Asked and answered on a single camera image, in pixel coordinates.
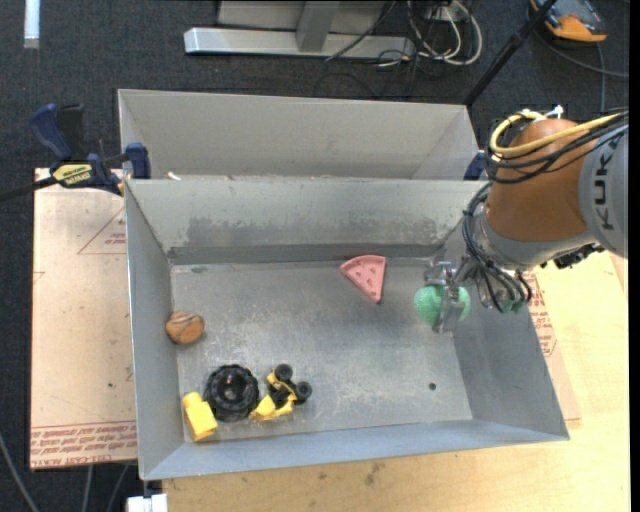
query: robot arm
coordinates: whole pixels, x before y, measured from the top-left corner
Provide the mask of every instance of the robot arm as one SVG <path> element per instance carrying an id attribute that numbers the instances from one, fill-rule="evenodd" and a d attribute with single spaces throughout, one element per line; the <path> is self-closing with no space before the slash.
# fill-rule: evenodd
<path id="1" fill-rule="evenodd" d="M 517 311 L 531 296 L 523 272 L 537 265 L 590 244 L 627 257 L 628 121 L 628 110 L 583 124 L 524 111 L 496 128 L 489 182 L 461 223 L 466 252 L 455 270 L 428 270 L 415 296 L 435 332 L 464 318 L 468 284 L 486 307 Z"/>
<path id="2" fill-rule="evenodd" d="M 508 151 L 494 144 L 502 160 L 494 160 L 498 168 L 478 227 L 498 265 L 526 269 L 593 243 L 626 257 L 628 129 L 628 122 L 614 124 L 593 138 L 584 125 L 541 118 L 527 124 Z M 539 144 L 545 139 L 551 142 Z M 505 158 L 517 167 L 500 167 Z M 528 164 L 540 160 L 545 163 Z"/>

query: gray carpet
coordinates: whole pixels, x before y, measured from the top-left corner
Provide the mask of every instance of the gray carpet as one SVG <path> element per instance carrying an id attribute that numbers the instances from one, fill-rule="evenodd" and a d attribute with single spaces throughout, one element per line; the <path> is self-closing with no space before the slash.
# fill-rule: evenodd
<path id="1" fill-rule="evenodd" d="M 593 0 L 609 27 L 602 43 L 608 70 L 628 73 L 629 2 Z M 452 69 L 425 63 L 415 74 L 395 76 L 350 60 L 253 56 L 187 56 L 183 33 L 214 22 L 214 2 L 151 0 L 46 0 L 39 50 L 23 45 L 23 0 L 0 5 L 0 192 L 30 183 L 31 169 L 52 163 L 52 154 L 31 136 L 27 120 L 46 103 L 84 103 L 86 139 L 102 139 L 106 154 L 119 150 L 116 91 L 119 88 L 210 91 L 296 97 L 374 98 L 387 101 L 464 103 L 509 39 L 524 25 L 528 0 L 474 3 L 484 35 L 483 52 L 471 66 Z M 378 33 L 404 33 L 398 2 Z M 570 55 L 596 68 L 594 48 Z M 492 122 L 522 107 L 565 107 L 576 121 L 604 109 L 628 106 L 629 81 L 576 65 L 534 35 L 522 42 L 472 106 L 480 144 Z M 80 510 L 87 469 L 30 472 L 29 426 L 33 201 L 28 195 L 0 203 L 0 433 L 25 486 L 41 511 Z M 123 467 L 96 466 L 89 510 L 103 511 Z M 140 494 L 135 468 L 115 499 Z M 29 510 L 0 458 L 0 510 Z"/>

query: orange object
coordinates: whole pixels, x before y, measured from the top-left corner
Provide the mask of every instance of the orange object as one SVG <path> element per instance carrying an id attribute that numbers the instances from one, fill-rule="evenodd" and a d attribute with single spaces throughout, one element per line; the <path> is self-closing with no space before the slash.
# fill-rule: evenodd
<path id="1" fill-rule="evenodd" d="M 175 311 L 165 326 L 167 335 L 177 345 L 188 345 L 202 336 L 204 319 L 191 311 Z"/>
<path id="2" fill-rule="evenodd" d="M 340 272 L 355 284 L 373 302 L 382 299 L 382 283 L 386 258 L 368 254 L 358 256 L 340 265 Z"/>

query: black cable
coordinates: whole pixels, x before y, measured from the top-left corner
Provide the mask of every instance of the black cable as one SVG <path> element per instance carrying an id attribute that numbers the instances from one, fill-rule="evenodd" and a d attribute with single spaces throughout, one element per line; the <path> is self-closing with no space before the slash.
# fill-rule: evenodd
<path id="1" fill-rule="evenodd" d="M 7 466 L 9 466 L 9 471 L 11 472 L 11 476 L 13 477 L 13 480 L 18 486 L 18 489 L 20 489 L 20 493 L 22 494 L 22 497 L 24 498 L 24 500 L 27 502 L 27 505 L 29 505 L 29 508 L 32 510 L 32 512 L 39 512 L 38 507 L 36 506 L 33 499 L 31 498 L 31 495 L 29 494 L 29 491 L 27 491 L 27 488 L 24 486 L 24 482 L 22 481 L 22 478 L 20 478 L 20 473 L 18 473 L 18 470 L 16 469 L 16 466 L 13 463 L 13 459 L 9 454 L 9 449 L 7 448 L 7 445 L 4 442 L 2 433 L 0 433 L 0 451 L 4 456 L 4 460 L 6 461 Z"/>
<path id="2" fill-rule="evenodd" d="M 312 95 L 314 97 L 318 96 L 318 89 L 320 88 L 320 85 L 327 79 L 327 78 L 331 78 L 334 76 L 340 76 L 343 78 L 348 78 L 350 80 L 353 80 L 354 82 L 356 82 L 358 85 L 362 86 L 364 89 L 366 89 L 370 96 L 374 99 L 378 99 L 380 98 L 380 94 L 378 94 L 373 87 L 371 87 L 367 82 L 365 82 L 364 80 L 358 78 L 356 75 L 352 74 L 352 73 L 327 73 L 323 76 L 320 77 L 320 79 L 318 79 L 318 81 L 314 84 L 313 86 L 313 91 L 312 91 Z"/>
<path id="3" fill-rule="evenodd" d="M 395 1 L 390 2 L 390 4 L 388 5 L 386 11 L 381 14 L 377 21 L 371 25 L 371 27 L 369 27 L 365 32 L 363 32 L 362 34 L 360 34 L 355 40 L 353 40 L 351 43 L 349 43 L 347 46 L 345 46 L 344 48 L 342 48 L 342 50 L 334 53 L 333 55 L 331 55 L 330 57 L 327 57 L 325 59 L 325 62 L 329 62 L 331 60 L 337 59 L 339 57 L 342 57 L 345 53 L 347 53 L 349 50 L 353 49 L 355 46 L 357 46 L 358 44 L 360 44 L 360 42 L 367 37 L 368 35 L 370 35 L 377 27 L 378 25 L 380 25 L 380 23 L 382 23 L 382 21 L 389 15 L 389 13 L 391 12 L 391 9 L 393 9 L 393 6 L 396 4 Z"/>
<path id="4" fill-rule="evenodd" d="M 120 491 L 120 486 L 122 485 L 122 482 L 124 480 L 124 477 L 127 474 L 127 471 L 129 470 L 129 466 L 130 464 L 124 465 L 124 469 L 120 473 L 120 477 L 118 478 L 118 481 L 116 482 L 116 485 L 113 488 L 113 492 L 111 493 L 111 497 L 109 498 L 109 503 L 107 505 L 106 512 L 111 512 L 111 510 L 113 509 L 113 505 L 115 504 L 116 499 L 118 498 L 118 492 Z"/>
<path id="5" fill-rule="evenodd" d="M 533 158 L 530 160 L 526 160 L 526 161 L 519 161 L 519 162 L 510 162 L 509 160 L 511 159 L 521 159 L 524 156 L 527 156 L 528 154 L 531 154 L 535 151 L 539 151 L 541 148 L 545 147 L 545 146 L 541 146 L 540 148 L 536 148 L 534 150 L 532 150 L 529 153 L 526 154 L 522 154 L 522 155 L 518 155 L 517 157 L 512 157 L 510 158 L 504 158 L 504 157 L 499 157 L 499 160 L 496 161 L 494 158 L 492 158 L 493 155 L 495 155 L 495 153 L 491 150 L 491 148 L 489 147 L 489 145 L 487 144 L 486 148 L 485 148 L 485 152 L 487 154 L 487 159 L 486 159 L 486 166 L 485 166 L 485 171 L 487 173 L 487 176 L 489 177 L 489 179 L 491 181 L 494 181 L 496 183 L 502 183 L 502 184 L 514 184 L 514 183 L 522 183 L 523 181 L 529 180 L 529 179 L 533 179 L 536 176 L 539 176 L 543 173 L 551 173 L 551 172 L 557 172 L 563 168 L 565 168 L 566 166 L 568 166 L 569 164 L 575 162 L 576 160 L 582 158 L 583 156 L 595 151 L 596 149 L 598 149 L 599 147 L 601 147 L 603 144 L 606 144 L 607 142 L 609 142 L 614 135 L 611 135 L 609 137 L 606 137 L 607 134 L 610 134 L 614 131 L 616 131 L 618 128 L 624 127 L 625 125 L 628 124 L 628 115 L 620 115 L 619 117 L 621 117 L 621 119 L 616 118 L 614 120 L 611 120 L 607 123 L 605 123 L 604 125 L 602 125 L 601 127 L 598 127 L 596 129 L 592 129 L 589 131 L 589 133 L 587 133 L 587 135 L 584 135 L 582 137 L 579 137 L 571 142 L 569 142 L 568 144 L 566 144 L 564 147 L 549 153 L 548 155 L 542 156 L 542 157 L 538 157 L 538 158 Z M 569 160 L 568 162 L 565 162 L 564 164 L 562 164 L 561 166 L 555 167 L 555 168 L 551 168 L 551 166 L 553 165 L 553 163 L 555 163 L 558 158 L 576 148 L 579 148 L 581 146 L 584 146 L 586 143 L 591 142 L 593 140 L 597 140 L 597 144 L 594 145 L 593 148 L 584 151 L 582 153 L 580 153 L 579 155 L 575 156 L 574 158 L 572 158 L 571 160 Z M 542 164 L 541 167 L 539 167 L 538 169 L 536 169 L 535 171 L 521 171 L 520 168 L 522 167 L 530 167 L 532 165 L 536 165 L 536 164 Z M 505 168 L 505 169 L 512 169 L 516 172 L 520 172 L 522 175 L 518 178 L 499 178 L 497 176 L 498 173 L 498 169 L 499 168 Z"/>
<path id="6" fill-rule="evenodd" d="M 84 495 L 82 497 L 82 512 L 87 512 L 88 507 L 89 507 L 89 495 L 91 494 L 91 483 L 93 481 L 93 472 L 94 472 L 94 466 L 93 464 L 91 466 L 89 466 L 89 469 L 87 470 L 87 482 L 85 483 L 84 486 Z"/>

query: metal stand base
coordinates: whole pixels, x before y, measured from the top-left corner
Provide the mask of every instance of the metal stand base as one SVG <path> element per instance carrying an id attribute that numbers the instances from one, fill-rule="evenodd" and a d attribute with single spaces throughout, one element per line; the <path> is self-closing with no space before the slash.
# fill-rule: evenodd
<path id="1" fill-rule="evenodd" d="M 229 28 L 192 28 L 185 32 L 188 54 L 252 54 L 299 57 L 330 57 L 351 44 L 358 36 L 328 34 L 321 50 L 301 51 L 296 32 Z M 367 36 L 342 57 L 352 59 L 397 59 L 413 53 L 413 44 L 404 37 Z"/>

